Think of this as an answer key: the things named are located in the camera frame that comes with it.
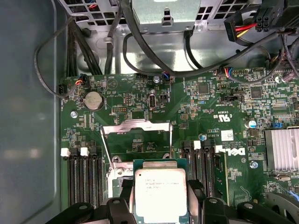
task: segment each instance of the black wire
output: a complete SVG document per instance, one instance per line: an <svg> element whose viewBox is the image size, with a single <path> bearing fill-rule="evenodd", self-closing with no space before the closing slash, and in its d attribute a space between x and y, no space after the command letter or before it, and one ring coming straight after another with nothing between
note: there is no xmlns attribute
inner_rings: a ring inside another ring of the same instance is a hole
<svg viewBox="0 0 299 224"><path fill-rule="evenodd" d="M119 6L117 15L111 24L111 27L110 27L107 37L113 38L116 27L121 21L121 16L122 16L122 9L121 9L121 6ZM107 43L107 59L106 59L105 70L104 70L105 74L111 73L112 58L113 58L113 44Z"/></svg>
<svg viewBox="0 0 299 224"><path fill-rule="evenodd" d="M124 41L123 41L123 57L124 57L124 59L125 59L125 62L126 62L127 65L128 65L131 69L133 69L134 71L139 72L139 73L144 74L144 75L151 76L151 75L153 75L153 73L148 73L148 72L146 72L146 71L139 70L138 68L134 67L134 66L128 61L128 59L127 59L127 47L128 47L127 45L128 45L128 38L130 38L132 35L133 35L133 34L128 34L128 35L124 38ZM264 42L264 41L265 41L265 38L264 38L264 39L261 39L260 41L258 41L258 42L256 42L256 43L254 43L254 45L258 45L258 44L260 44L260 42ZM214 65L209 66L209 67L200 69L200 71L203 71L203 70L204 70L204 72L201 72L200 74L209 72L209 71L211 71L211 70L218 69L219 67L226 66L226 65L232 63L234 60L238 59L239 57L241 57L241 56L245 55L246 53L248 53L249 51L251 51L251 48L252 48L252 46L251 46L251 47L248 47L248 48L246 48L246 49L244 49L243 51L239 52L238 54L236 54L236 55L234 55L234 56L232 56L232 57L230 57L230 58L228 58L228 59L226 59L226 60L224 60L224 61L218 62L218 63L216 63L216 64L214 64ZM196 75L185 75L185 76L184 76L184 75L182 75L182 74L177 75L177 73L176 73L175 77L192 77L192 76L196 76Z"/></svg>
<svg viewBox="0 0 299 224"><path fill-rule="evenodd" d="M202 69L203 67L196 61L193 53L192 53L192 50L191 50L191 46L190 46L190 36L187 36L185 38L185 45L186 45L186 51L187 51L187 54L188 54L188 57L190 58L190 60L192 61L192 63L198 68L198 69Z"/></svg>
<svg viewBox="0 0 299 224"><path fill-rule="evenodd" d="M35 53L34 53L34 68L36 70L36 74L37 74L37 77L38 77L38 80L41 82L41 84L43 85L43 87L49 92L51 93L52 95L56 96L56 97L59 97L59 98L67 98L69 95L71 95L75 89L76 89L76 85L72 86L70 91L68 91L66 94L64 95L61 95L61 94L58 94L56 92L54 92L53 90L50 89L50 87L45 83L42 75L41 75L41 71L39 69L39 66L38 66L38 54L39 52L41 51L41 49L46 45L48 44L50 41L52 41L55 37L57 37L59 34L61 34L64 29L74 20L73 17L70 17L67 22L59 29L57 30L53 36L49 37L47 40L45 40L36 50L35 50Z"/></svg>
<svg viewBox="0 0 299 224"><path fill-rule="evenodd" d="M71 28L72 28L72 31L76 37L76 40L77 40L77 43L79 44L79 47L82 51L82 54L85 58L85 61L87 63L87 57L84 55L84 52L85 51L85 54L88 55L88 57L90 58L91 62L92 62L92 66L93 69L95 70L95 75L103 75L99 65L98 65L98 62L93 54L93 51L91 50L91 48L89 47L88 43L86 42L79 26L74 22L74 23L71 23Z"/></svg>
<svg viewBox="0 0 299 224"><path fill-rule="evenodd" d="M288 48L288 44L287 44L287 35L282 35L281 38L282 38L282 41L283 41L283 43L284 43L286 59L288 60L288 62L289 62L289 64L290 64L290 66L291 66L291 68L292 68L294 74L295 74L297 77L299 77L299 73L297 72L297 69L296 69L296 67L295 67L295 65L294 65L294 63L293 63L293 58L292 58L292 56L291 56L291 54L290 54L290 51L289 51L289 48Z"/></svg>
<svg viewBox="0 0 299 224"><path fill-rule="evenodd" d="M123 58L125 60L125 63L129 66L130 69L146 75L146 76L162 76L161 73L151 73L151 72L146 72L146 71L142 71L138 68L136 68L134 65L131 64L131 62L128 60L127 58L127 49L128 49L128 39L132 36L132 34L128 34L125 36L125 38L123 39L123 45L122 45L122 52L123 52Z"/></svg>
<svg viewBox="0 0 299 224"><path fill-rule="evenodd" d="M139 32L139 28L138 25L135 21L132 9L130 8L130 3L129 0L122 0L121 1L121 7L122 7L122 11L123 14L126 18L127 24L129 29L131 30L133 37L135 38L135 40L137 41L138 45L140 46L140 48L143 50L143 52L145 53L145 55L156 65L158 65L161 69L167 71L171 76L174 77L193 77L193 76L197 76L206 72L209 72L211 70L215 70L218 69L221 66L226 66L230 63L232 63L233 61L235 61L236 59L242 57L243 55L247 54L248 52L252 51L253 49L255 49L256 47L274 40L278 37L277 33L272 33L270 35L268 35L267 37L257 41L256 43L252 44L250 47L244 49L243 51L239 52L238 54L224 60L221 61L219 63L213 64L211 66L208 66L206 68L202 68L202 69L198 69L198 70L192 70L192 71L173 71L172 69L170 69L165 63L163 63L157 56L156 54L152 51L152 49L148 46L148 44L146 43L146 41L144 40L144 38L142 37L142 35Z"/></svg>
<svg viewBox="0 0 299 224"><path fill-rule="evenodd" d="M255 80L255 81L241 81L241 80L238 80L234 77L229 77L230 80L236 82L236 83L239 83L239 84L244 84L244 85L249 85L249 84L255 84L255 83L261 83L265 80L267 80L268 78L272 77L272 75L274 74L274 72L279 68L283 58L284 58L284 54L285 54L285 47L283 46L283 43L282 43L282 48L281 48L281 51L279 52L279 60L277 62L277 64L275 65L274 68L271 69L271 71L269 72L268 75L266 75L265 77L263 78L260 78L258 80Z"/></svg>
<svg viewBox="0 0 299 224"><path fill-rule="evenodd" d="M294 50L298 45L299 45L299 37L291 44L291 47L289 49L291 56L293 56Z"/></svg>
<svg viewBox="0 0 299 224"><path fill-rule="evenodd" d="M78 33L75 31L75 26L76 26L75 22L72 22L72 23L70 24L70 27L71 27L71 29L72 29L72 32L73 32L73 34L74 34L74 36L75 36L75 38L76 38L76 41L77 41L77 43L78 43L78 45L79 45L79 48L81 49L82 55L83 55L83 57L84 57L84 60L85 60L85 62L86 62L86 64L87 64L87 66L88 66L88 69L89 69L90 73L91 73L93 76L96 76L98 73L97 73L97 71L95 70L95 67L94 67L94 65L93 65L93 63L92 63L92 61L91 61L91 59L90 59L90 57L89 57L89 54L87 53L87 51L86 51L84 45L82 44L82 42L80 41L80 38L78 37Z"/></svg>
<svg viewBox="0 0 299 224"><path fill-rule="evenodd" d="M252 42L244 40L243 38L240 37L237 39L236 43L244 47L249 47L251 44L253 44ZM268 60L271 60L270 53L266 48L264 48L263 46L258 46L257 48L260 49L265 54Z"/></svg>
<svg viewBox="0 0 299 224"><path fill-rule="evenodd" d="M70 28L67 31L67 77L77 76L77 50L75 37Z"/></svg>

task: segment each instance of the green circuit board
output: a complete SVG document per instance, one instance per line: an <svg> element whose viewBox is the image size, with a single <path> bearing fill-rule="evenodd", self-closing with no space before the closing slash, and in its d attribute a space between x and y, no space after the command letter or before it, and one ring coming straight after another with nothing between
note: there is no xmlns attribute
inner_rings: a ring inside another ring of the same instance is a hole
<svg viewBox="0 0 299 224"><path fill-rule="evenodd" d="M288 72L277 71L275 76ZM244 81L256 80L265 73L265 68L233 71L234 77ZM76 80L68 77L62 83L70 89ZM292 171L290 181L278 181L270 176L264 137L264 130L298 125L295 99L299 94L299 80L279 83L273 77L264 84L242 85L214 71L193 78L161 77L159 83L153 82L153 77L139 74L92 76L89 81L90 88L79 86L69 99L61 101L61 148L93 147L98 157L84 163L79 159L62 160L63 208L79 201L99 204L107 198L109 163L100 127L120 125L129 119L170 122L172 149L169 149L168 132L132 129L107 135L111 156L119 156L121 161L162 159L170 153L173 158L187 159L189 179L203 181L201 169L204 167L200 164L203 155L186 150L189 145L193 150L194 141L203 134L206 143L212 144L215 150L209 155L210 168L206 175L206 186L213 188L210 196L222 197L229 205L236 206L244 201L262 203L266 191L287 194L289 188L299 189L299 171ZM99 111L92 112L85 107L82 99L89 91L102 94L104 105ZM70 116L72 111L78 113L76 118ZM256 122L256 128L248 128L250 120ZM251 167L252 161L257 162L257 168ZM98 177L96 183L94 177L87 177L90 173ZM74 184L80 180L74 180L72 175L81 177L84 184ZM79 196L79 191L84 192L83 196Z"/></svg>

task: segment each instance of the label sticker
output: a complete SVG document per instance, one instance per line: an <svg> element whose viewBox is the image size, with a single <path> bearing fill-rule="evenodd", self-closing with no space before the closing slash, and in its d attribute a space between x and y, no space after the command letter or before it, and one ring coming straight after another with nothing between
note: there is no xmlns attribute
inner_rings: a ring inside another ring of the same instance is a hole
<svg viewBox="0 0 299 224"><path fill-rule="evenodd" d="M233 130L221 131L221 141L233 141L233 140L234 140Z"/></svg>

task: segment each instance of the motherboard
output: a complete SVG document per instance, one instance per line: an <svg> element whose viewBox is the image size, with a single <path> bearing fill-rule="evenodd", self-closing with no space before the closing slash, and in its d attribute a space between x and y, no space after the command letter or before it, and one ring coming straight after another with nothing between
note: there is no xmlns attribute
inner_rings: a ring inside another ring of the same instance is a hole
<svg viewBox="0 0 299 224"><path fill-rule="evenodd" d="M122 181L133 178L136 159L185 158L187 178L200 180L207 196L230 206L263 203L265 192L299 198L299 80L280 78L290 72L279 70L251 85L219 71L192 78L82 75L85 81L61 100L63 208L77 202L98 207L119 196ZM266 73L242 68L233 76L253 81ZM63 79L60 91L77 80ZM169 123L171 133L101 131L127 121ZM112 174L110 160L128 166Z"/></svg>

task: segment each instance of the aluminum heatsink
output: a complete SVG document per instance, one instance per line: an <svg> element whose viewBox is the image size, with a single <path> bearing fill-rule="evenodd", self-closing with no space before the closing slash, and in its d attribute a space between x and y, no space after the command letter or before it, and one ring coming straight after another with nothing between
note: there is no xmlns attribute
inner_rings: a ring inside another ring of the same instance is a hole
<svg viewBox="0 0 299 224"><path fill-rule="evenodd" d="M265 131L268 168L299 170L299 129Z"/></svg>

